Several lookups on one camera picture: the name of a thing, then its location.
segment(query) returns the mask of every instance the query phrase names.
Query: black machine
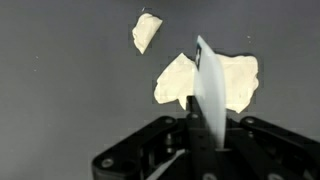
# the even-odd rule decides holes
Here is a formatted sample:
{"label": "black machine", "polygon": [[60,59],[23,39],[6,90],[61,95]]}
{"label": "black machine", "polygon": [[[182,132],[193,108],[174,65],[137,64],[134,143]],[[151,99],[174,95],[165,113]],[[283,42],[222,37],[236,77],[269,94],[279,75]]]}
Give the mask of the black machine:
{"label": "black machine", "polygon": [[197,100],[183,119],[160,117],[98,155],[94,180],[142,180],[178,150],[159,180],[320,180],[319,143],[255,117],[227,118],[218,150]]}

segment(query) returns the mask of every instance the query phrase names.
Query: gray background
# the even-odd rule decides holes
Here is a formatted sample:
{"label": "gray background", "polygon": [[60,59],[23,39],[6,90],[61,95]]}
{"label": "gray background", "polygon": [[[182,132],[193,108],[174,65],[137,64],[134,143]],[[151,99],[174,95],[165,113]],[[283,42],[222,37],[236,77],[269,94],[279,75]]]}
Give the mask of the gray background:
{"label": "gray background", "polygon": [[[141,9],[164,20],[145,55]],[[0,179],[91,180],[92,158],[160,115],[155,80],[202,35],[216,52],[253,54],[254,115],[320,141],[320,1],[1,0]]]}

